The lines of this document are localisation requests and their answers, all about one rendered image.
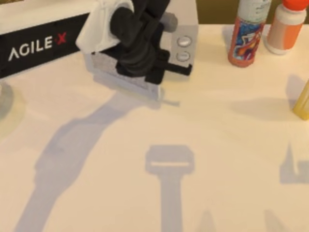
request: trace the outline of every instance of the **bottle label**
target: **bottle label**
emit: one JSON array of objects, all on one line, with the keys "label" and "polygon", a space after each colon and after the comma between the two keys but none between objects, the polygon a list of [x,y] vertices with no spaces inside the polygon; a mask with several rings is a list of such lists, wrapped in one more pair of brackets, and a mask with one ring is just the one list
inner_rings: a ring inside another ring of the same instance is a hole
[{"label": "bottle label", "polygon": [[270,9],[271,0],[240,0],[238,16],[252,23],[265,22]]},{"label": "bottle label", "polygon": [[250,24],[240,21],[233,57],[239,60],[253,59],[261,40],[263,28],[264,23]]},{"label": "bottle label", "polygon": [[267,36],[267,43],[278,50],[289,50],[294,46],[302,26],[303,24],[286,25],[275,18]]}]

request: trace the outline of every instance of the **red bottle cap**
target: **red bottle cap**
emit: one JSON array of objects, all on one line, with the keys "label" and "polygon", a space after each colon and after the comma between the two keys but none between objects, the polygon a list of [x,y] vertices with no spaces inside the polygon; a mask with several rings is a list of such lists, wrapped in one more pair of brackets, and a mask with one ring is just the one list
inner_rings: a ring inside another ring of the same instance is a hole
[{"label": "red bottle cap", "polygon": [[283,0],[282,3],[291,11],[303,11],[309,5],[308,0]]}]

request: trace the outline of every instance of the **gray cylinder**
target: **gray cylinder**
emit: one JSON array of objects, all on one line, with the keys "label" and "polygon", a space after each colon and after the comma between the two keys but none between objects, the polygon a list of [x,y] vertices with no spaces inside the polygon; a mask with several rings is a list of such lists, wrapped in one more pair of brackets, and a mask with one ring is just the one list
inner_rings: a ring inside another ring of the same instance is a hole
[{"label": "gray cylinder", "polygon": [[166,32],[172,33],[177,29],[178,19],[173,13],[165,12],[160,21],[163,23]]}]

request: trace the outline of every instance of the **bottle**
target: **bottle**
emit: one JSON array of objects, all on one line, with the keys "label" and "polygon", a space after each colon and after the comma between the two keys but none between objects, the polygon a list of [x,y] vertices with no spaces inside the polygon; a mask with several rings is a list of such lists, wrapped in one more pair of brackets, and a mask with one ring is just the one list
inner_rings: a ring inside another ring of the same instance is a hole
[{"label": "bottle", "polygon": [[284,55],[295,45],[307,17],[308,0],[283,0],[275,13],[265,41],[266,48],[277,55]]},{"label": "bottle", "polygon": [[238,67],[254,62],[271,0],[240,0],[228,60]]}]

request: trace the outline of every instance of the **table surface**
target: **table surface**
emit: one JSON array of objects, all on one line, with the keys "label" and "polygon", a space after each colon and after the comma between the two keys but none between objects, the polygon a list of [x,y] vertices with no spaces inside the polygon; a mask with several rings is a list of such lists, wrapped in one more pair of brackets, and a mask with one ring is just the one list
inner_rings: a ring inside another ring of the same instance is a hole
[{"label": "table surface", "polygon": [[5,79],[0,231],[309,232],[309,124],[290,111],[309,27],[246,69],[232,29],[200,26],[191,77],[162,84],[178,105],[109,89],[81,53]]}]

